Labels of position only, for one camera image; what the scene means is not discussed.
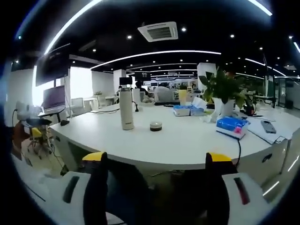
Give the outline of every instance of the computer mouse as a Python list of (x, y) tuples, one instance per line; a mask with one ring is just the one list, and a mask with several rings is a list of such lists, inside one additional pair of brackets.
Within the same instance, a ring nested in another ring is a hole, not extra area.
[(70, 121), (68, 121), (68, 120), (62, 120), (62, 121), (60, 122), (60, 125), (61, 125), (61, 126), (65, 126), (65, 125), (67, 125), (69, 122), (70, 122)]

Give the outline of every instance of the laptop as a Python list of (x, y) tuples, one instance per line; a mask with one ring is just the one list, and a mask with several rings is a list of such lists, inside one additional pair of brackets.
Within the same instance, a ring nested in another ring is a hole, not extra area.
[(44, 113), (54, 113), (65, 109), (65, 86), (44, 90)]

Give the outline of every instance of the tiled floor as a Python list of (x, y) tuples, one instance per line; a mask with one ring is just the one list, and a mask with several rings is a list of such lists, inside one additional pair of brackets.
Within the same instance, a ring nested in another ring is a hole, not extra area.
[[(282, 109), (296, 117), (300, 118), (300, 111), (299, 110), (287, 110)], [(30, 152), (27, 151), (27, 146), (29, 142), (24, 142), (22, 145), (22, 151), (26, 157), (28, 157), (33, 165), (34, 168), (37, 170), (49, 170), (49, 173), (53, 176), (60, 176), (60, 171), (63, 167), (63, 161), (59, 157), (59, 150), (55, 150), (55, 155), (58, 157), (55, 157), (54, 154), (51, 155), (42, 155), (42, 159), (39, 159), (37, 155), (33, 153), (32, 150)], [(285, 164), (285, 168), (282, 174), (278, 174), (271, 180), (269, 180), (267, 183), (263, 185), (264, 190), (268, 190), (270, 187), (272, 187), (275, 183), (279, 181), (279, 183), (265, 196), (265, 199), (270, 202), (271, 204), (276, 204), (276, 202), (279, 201), (280, 197), (282, 196), (282, 192), (286, 190), (288, 185), (293, 180), (294, 175), (297, 172), (297, 169), (299, 167), (300, 160), (298, 159), (298, 156), (300, 154), (300, 140), (293, 140), (290, 151), (287, 156), (287, 161)], [(158, 189), (158, 192), (155, 193), (156, 200), (154, 202), (156, 206), (156, 213), (154, 216), (155, 224), (203, 224), (203, 220), (200, 219), (199, 221), (193, 223), (187, 223), (188, 214), (187, 217), (174, 217), (171, 214), (174, 213), (173, 210), (169, 210), (168, 207), (172, 205), (172, 198), (174, 198), (174, 190), (173, 186), (171, 185), (171, 175), (170, 173), (165, 173), (162, 175), (158, 175), (155, 177), (152, 177), (150, 175), (158, 173), (158, 171), (141, 171), (143, 175), (146, 178), (146, 181), (148, 182), (149, 186), (156, 186)]]

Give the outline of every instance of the white thermos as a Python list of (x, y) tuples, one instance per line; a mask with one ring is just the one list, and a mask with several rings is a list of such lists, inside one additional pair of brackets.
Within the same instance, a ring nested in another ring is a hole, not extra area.
[(122, 88), (120, 91), (120, 113), (123, 130), (131, 130), (133, 125), (131, 90)]

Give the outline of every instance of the white column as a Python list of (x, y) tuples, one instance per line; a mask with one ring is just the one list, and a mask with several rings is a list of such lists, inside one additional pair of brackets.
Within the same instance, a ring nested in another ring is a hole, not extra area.
[(118, 69), (113, 72), (113, 90), (116, 93), (119, 90), (120, 77), (126, 77), (126, 70)]
[(205, 90), (206, 86), (202, 84), (202, 82), (199, 79), (199, 76), (205, 76), (206, 77), (206, 72), (210, 73), (217, 73), (217, 68), (215, 63), (204, 63), (200, 62), (197, 66), (197, 72), (198, 72), (198, 89), (199, 90)]

